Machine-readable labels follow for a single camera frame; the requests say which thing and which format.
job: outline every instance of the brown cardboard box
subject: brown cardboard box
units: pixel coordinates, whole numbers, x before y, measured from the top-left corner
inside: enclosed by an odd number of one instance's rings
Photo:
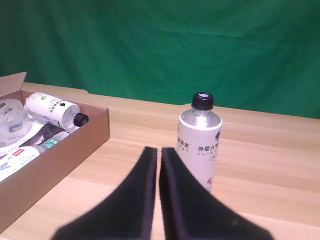
[[[24,104],[33,94],[22,88],[26,74],[0,77],[0,100],[17,99]],[[89,116],[89,122],[0,182],[0,233],[109,139],[106,107],[71,102]]]

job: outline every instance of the wooden tabletop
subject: wooden tabletop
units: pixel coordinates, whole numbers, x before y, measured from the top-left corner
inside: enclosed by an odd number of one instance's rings
[[[179,114],[190,108],[41,84],[23,87],[107,106],[110,140],[0,234],[0,240],[49,239],[57,227],[110,194],[145,146],[175,147]],[[223,126],[212,194],[277,240],[319,240],[320,120],[223,107],[214,111]],[[158,190],[152,239],[164,239]]]

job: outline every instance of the white bottle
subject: white bottle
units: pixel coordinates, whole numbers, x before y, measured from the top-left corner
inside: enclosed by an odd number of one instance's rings
[[[222,120],[212,112],[214,96],[210,93],[195,93],[191,106],[179,116],[176,152],[198,182],[211,192]]]
[[[22,146],[17,151],[0,159],[0,182],[30,163],[40,154],[52,148],[62,139],[69,136],[66,131],[59,132],[41,145]]]
[[[36,92],[25,100],[25,110],[40,122],[51,123],[69,131],[89,121],[87,115],[80,113],[78,105],[42,92]]]

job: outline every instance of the box flap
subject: box flap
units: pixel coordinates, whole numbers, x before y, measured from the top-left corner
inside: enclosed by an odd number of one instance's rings
[[[20,72],[9,76],[0,77],[0,96],[19,90],[27,73]]]

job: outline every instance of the green fabric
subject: green fabric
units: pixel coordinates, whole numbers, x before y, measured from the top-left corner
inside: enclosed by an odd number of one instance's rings
[[[0,74],[320,118],[319,0],[2,0]]]

